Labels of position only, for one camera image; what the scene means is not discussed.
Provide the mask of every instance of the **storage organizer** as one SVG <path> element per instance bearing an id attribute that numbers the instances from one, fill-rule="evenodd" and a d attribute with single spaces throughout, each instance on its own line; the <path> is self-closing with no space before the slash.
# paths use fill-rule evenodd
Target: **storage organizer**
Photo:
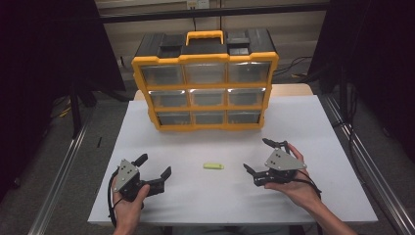
<path id="1" fill-rule="evenodd" d="M 132 61 L 158 130 L 262 128 L 279 57 L 266 29 L 147 34 Z"/>

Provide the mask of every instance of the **forearm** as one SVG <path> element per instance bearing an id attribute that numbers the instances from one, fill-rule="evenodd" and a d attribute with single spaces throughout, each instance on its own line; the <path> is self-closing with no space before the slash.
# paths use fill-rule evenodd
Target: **forearm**
<path id="1" fill-rule="evenodd" d="M 304 208 L 327 234 L 356 234 L 347 224 L 339 220 L 323 203 L 316 202 Z"/>

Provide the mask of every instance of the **yellow handle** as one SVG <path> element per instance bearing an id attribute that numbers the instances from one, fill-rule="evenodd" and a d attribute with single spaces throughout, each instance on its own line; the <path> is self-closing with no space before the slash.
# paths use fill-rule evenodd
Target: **yellow handle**
<path id="1" fill-rule="evenodd" d="M 186 46 L 189 45 L 190 39 L 216 38 L 216 37 L 220 37 L 220 43 L 223 44 L 223 31 L 221 30 L 190 31 L 187 33 Z"/>

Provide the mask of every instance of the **gray carpet floor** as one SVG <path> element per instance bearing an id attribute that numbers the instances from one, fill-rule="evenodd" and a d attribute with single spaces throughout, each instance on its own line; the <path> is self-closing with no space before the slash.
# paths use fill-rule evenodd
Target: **gray carpet floor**
<path id="1" fill-rule="evenodd" d="M 304 72 L 306 69 L 307 64 L 298 65 L 292 68 L 290 72 L 277 77 L 276 82 L 295 82 L 290 74 Z M 126 86 L 127 92 L 122 94 L 133 97 L 136 91 L 134 82 L 126 81 Z M 313 82 L 310 86 L 314 94 L 319 94 L 329 119 L 335 121 L 328 110 L 327 104 L 325 104 L 325 95 L 320 94 L 318 82 Z M 330 95 L 337 98 L 338 94 L 339 92 L 335 89 L 334 93 Z M 127 109 L 127 103 L 121 103 L 101 93 L 96 93 L 96 96 L 99 101 L 98 105 L 92 111 L 91 122 L 86 130 L 76 159 L 71 166 L 68 180 L 59 195 L 58 203 L 54 208 L 45 234 L 112 234 L 114 232 L 112 227 L 89 224 L 87 218 L 111 157 Z M 58 113 L 62 108 L 62 105 L 57 106 L 54 112 Z M 82 115 L 85 116 L 90 109 L 81 106 Z M 357 113 L 353 123 L 355 132 L 376 162 L 381 173 L 411 216 L 414 217 L 415 164 L 407 158 L 396 140 L 384 134 L 382 124 L 378 122 L 361 100 L 358 101 Z M 339 127 L 334 128 L 346 154 L 351 158 L 346 136 Z M 70 113 L 65 117 L 55 117 L 36 156 L 21 176 L 22 186 L 10 190 L 0 204 L 0 234 L 28 233 L 62 164 L 71 141 L 71 135 Z M 371 195 L 366 186 L 363 187 L 379 221 L 368 224 L 353 224 L 352 227 L 362 234 L 395 234 L 387 220 L 387 218 L 392 219 L 392 215 L 359 161 L 357 161 L 357 164 L 367 187 L 373 192 L 373 195 Z M 339 203 L 349 204 L 352 202 L 353 199 Z M 307 230 L 307 234 L 317 234 L 315 226 L 305 225 L 304 228 Z M 162 232 L 159 227 L 143 226 L 139 228 L 136 234 L 162 234 Z"/>

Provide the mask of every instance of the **person's left hand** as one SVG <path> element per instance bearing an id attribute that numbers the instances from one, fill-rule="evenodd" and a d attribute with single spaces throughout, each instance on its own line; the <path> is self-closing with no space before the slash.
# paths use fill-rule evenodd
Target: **person's left hand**
<path id="1" fill-rule="evenodd" d="M 113 180 L 112 188 L 115 187 L 115 182 L 116 178 Z M 115 206 L 116 229 L 114 234 L 132 234 L 135 231 L 140 221 L 141 205 L 143 205 L 143 201 L 149 191 L 150 185 L 144 185 L 138 192 L 135 200 L 131 203 L 121 200 L 122 196 L 119 192 L 113 192 L 113 205 L 121 200 Z"/>

